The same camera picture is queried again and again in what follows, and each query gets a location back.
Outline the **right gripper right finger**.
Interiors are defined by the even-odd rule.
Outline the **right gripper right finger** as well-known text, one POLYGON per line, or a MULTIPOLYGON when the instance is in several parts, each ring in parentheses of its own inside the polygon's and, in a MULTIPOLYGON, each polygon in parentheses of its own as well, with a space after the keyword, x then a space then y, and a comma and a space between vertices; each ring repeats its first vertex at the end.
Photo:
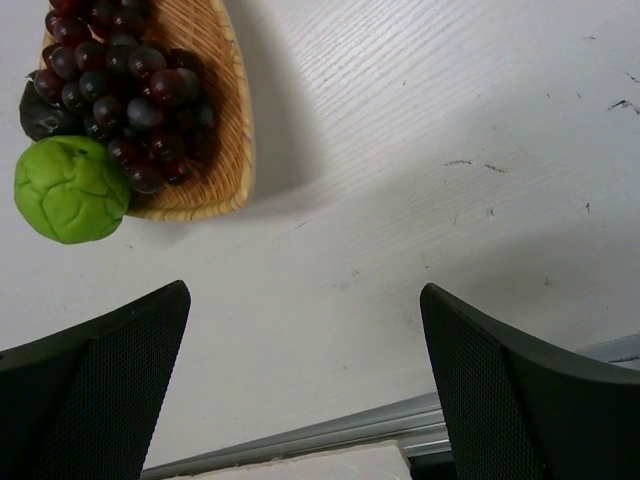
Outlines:
POLYGON ((552 345, 435 284, 420 309, 459 478, 638 478, 638 371, 552 345))

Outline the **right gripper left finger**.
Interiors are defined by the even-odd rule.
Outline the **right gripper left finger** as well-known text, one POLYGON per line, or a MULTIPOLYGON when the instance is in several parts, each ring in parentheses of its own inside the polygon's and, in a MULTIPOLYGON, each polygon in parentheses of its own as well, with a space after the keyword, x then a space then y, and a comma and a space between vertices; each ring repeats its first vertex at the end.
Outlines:
POLYGON ((139 478, 190 305, 175 281, 2 351, 2 478, 139 478))

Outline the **green fake apple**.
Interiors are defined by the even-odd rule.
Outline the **green fake apple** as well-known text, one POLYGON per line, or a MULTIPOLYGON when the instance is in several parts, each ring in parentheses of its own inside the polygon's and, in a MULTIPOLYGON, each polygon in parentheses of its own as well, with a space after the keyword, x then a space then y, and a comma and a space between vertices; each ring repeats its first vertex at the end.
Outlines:
POLYGON ((19 157, 14 203, 40 235, 65 245, 106 238, 131 202, 129 180, 106 147, 86 136, 53 136, 19 157))

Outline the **dark purple fake fruit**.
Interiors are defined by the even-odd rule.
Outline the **dark purple fake fruit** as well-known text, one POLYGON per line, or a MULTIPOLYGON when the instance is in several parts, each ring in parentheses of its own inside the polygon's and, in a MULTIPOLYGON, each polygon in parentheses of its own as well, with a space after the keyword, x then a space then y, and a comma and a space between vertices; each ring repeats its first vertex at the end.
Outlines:
POLYGON ((23 132, 34 141, 85 133, 80 118, 65 108, 46 103, 31 79, 27 80, 19 102, 19 121, 23 132))

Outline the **red fake grape bunch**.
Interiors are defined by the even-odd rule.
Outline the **red fake grape bunch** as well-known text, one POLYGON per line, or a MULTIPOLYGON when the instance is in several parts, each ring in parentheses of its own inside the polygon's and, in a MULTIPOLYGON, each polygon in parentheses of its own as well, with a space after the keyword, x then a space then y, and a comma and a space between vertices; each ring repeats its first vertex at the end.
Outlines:
POLYGON ((201 58, 148 31, 150 1, 52 1, 51 44, 26 77, 103 144, 133 190, 153 194, 203 175, 205 143, 219 116, 205 92, 201 58))

